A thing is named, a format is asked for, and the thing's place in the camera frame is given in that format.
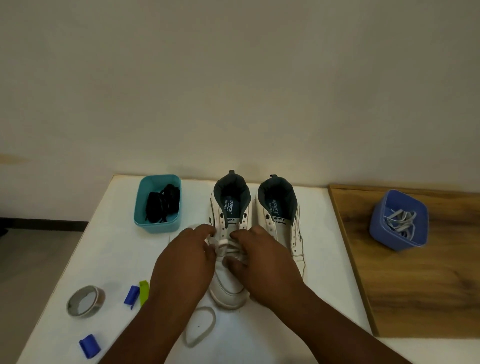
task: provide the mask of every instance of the wood grain surface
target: wood grain surface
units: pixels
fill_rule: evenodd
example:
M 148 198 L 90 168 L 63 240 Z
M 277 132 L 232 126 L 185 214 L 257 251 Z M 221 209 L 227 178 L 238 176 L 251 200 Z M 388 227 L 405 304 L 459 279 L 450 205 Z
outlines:
M 424 248 L 397 253 L 369 234 L 390 188 L 330 185 L 365 310 L 378 337 L 480 337 L 480 194 L 402 189 L 429 210 Z

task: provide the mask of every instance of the blue plastic clip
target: blue plastic clip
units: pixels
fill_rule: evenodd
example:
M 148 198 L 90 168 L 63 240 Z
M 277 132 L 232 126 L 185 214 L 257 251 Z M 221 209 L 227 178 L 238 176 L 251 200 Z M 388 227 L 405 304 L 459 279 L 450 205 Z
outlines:
M 92 334 L 88 335 L 85 339 L 80 340 L 80 347 L 84 351 L 87 359 L 92 359 L 101 350 Z
M 135 302 L 137 302 L 138 296 L 140 295 L 140 287 L 132 286 L 130 292 L 128 292 L 127 298 L 125 298 L 124 304 L 131 306 L 130 309 L 133 310 Z

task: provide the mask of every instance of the forearm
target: forearm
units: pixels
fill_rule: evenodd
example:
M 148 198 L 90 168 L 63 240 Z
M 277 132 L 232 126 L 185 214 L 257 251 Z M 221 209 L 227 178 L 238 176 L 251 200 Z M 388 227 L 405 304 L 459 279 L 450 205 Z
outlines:
M 100 364 L 163 363 L 194 309 L 150 297 Z
M 409 363 L 321 300 L 306 285 L 275 314 L 308 345 L 321 363 Z

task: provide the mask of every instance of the white table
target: white table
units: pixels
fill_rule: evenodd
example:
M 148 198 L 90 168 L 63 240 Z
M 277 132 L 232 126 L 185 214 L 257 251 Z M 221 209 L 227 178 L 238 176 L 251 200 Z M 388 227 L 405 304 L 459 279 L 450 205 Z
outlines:
M 78 341 L 94 334 L 102 352 L 97 363 L 139 310 L 123 301 L 132 285 L 150 280 L 158 255 L 184 228 L 207 222 L 215 182 L 182 181 L 179 231 L 148 234 L 133 223 L 142 177 L 115 176 L 73 253 L 18 363 L 86 363 Z M 249 184 L 252 196 L 257 184 Z M 360 293 L 338 228 L 328 191 L 295 187 L 301 206 L 306 262 L 305 281 L 322 299 L 371 332 Z M 105 290 L 101 310 L 87 319 L 66 313 L 68 298 L 79 288 Z M 168 363 L 315 363 L 307 346 L 268 309 L 248 301 L 233 312 L 218 309 L 208 294 L 200 305 L 213 307 L 214 331 L 197 347 L 179 340 Z M 387 345 L 415 363 L 479 363 L 480 340 L 388 339 Z

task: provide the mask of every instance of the hand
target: hand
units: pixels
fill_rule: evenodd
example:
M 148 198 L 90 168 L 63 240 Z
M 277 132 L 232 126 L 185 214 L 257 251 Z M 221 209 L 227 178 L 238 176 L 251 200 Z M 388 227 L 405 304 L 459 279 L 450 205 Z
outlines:
M 215 232 L 213 226 L 204 224 L 185 229 L 172 240 L 155 263 L 149 300 L 168 300 L 193 312 L 215 272 L 215 247 L 205 242 Z
M 247 253 L 248 265 L 230 256 L 224 264 L 259 303 L 275 312 L 306 287 L 288 249 L 264 228 L 254 226 L 249 231 L 234 231 L 230 236 Z

